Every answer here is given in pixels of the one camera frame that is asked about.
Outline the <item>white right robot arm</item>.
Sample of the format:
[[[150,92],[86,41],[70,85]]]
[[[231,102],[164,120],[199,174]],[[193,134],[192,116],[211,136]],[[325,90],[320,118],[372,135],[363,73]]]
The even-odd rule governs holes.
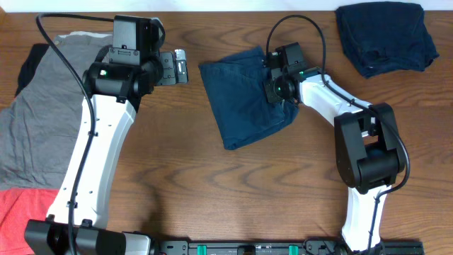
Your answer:
[[[376,252],[384,201],[406,165],[392,108],[354,97],[318,67],[274,68],[265,93],[270,103],[302,103],[334,127],[336,166],[348,187],[345,248]]]

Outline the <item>folded navy garment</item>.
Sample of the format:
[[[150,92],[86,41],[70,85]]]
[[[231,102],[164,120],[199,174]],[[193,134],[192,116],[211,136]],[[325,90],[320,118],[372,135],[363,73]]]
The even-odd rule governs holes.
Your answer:
[[[439,57],[421,5],[379,1],[335,10],[345,56],[366,79],[397,70],[422,72]]]

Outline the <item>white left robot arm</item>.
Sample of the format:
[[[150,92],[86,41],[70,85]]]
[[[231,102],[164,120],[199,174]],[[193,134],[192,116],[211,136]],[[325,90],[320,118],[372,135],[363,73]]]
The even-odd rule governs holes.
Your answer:
[[[120,151],[141,98],[155,86],[188,82],[184,50],[154,52],[112,47],[84,72],[88,96],[74,151],[45,220],[29,220],[25,241],[34,254],[159,254],[140,232],[107,229],[111,187]]]

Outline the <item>grey shorts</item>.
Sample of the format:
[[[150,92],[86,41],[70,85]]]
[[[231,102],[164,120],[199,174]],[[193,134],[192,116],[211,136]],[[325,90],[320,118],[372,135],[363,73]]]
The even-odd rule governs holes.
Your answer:
[[[1,111],[1,189],[59,188],[81,124],[84,95],[48,49],[33,79]]]

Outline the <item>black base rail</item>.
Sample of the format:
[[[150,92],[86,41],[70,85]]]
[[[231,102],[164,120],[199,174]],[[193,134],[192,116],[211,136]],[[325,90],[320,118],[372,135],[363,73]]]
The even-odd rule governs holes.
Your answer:
[[[187,242],[160,243],[160,255],[348,255],[357,254],[345,242],[333,239],[308,239],[303,242]],[[424,255],[422,242],[380,242],[363,254]]]

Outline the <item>black garment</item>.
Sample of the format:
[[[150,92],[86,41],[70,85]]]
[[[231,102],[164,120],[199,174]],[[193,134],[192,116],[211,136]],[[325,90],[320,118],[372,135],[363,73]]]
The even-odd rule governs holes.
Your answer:
[[[31,47],[28,57],[22,64],[17,78],[18,87],[16,89],[15,96],[17,96],[22,90],[24,90],[24,88],[32,81],[33,77],[35,76],[36,69],[38,68],[39,63],[41,62],[48,48],[49,45],[44,43],[34,44]]]

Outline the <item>red garment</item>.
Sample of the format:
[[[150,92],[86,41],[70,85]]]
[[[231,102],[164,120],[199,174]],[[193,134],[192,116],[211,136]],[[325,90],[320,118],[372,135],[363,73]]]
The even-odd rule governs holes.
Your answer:
[[[1,191],[1,254],[33,254],[24,234],[29,220],[44,220],[58,190],[11,188]]]

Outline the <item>dark teal blue shorts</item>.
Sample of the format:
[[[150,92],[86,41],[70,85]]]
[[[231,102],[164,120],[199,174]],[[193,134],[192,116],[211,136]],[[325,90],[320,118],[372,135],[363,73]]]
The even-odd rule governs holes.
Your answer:
[[[265,82],[270,70],[257,46],[198,66],[226,150],[257,142],[292,124],[299,113],[293,103],[268,103]]]

